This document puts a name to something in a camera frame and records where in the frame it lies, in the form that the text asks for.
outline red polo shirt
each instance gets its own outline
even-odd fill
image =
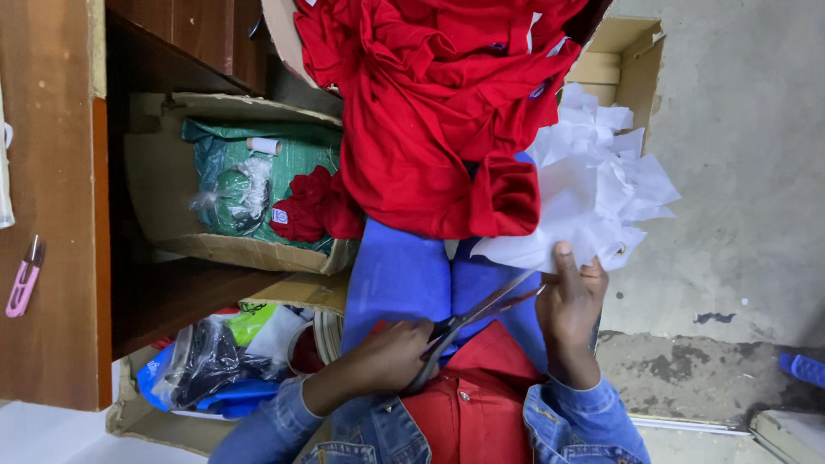
[[[530,462],[521,410],[527,390],[542,380],[495,320],[402,402],[430,444],[432,464]]]

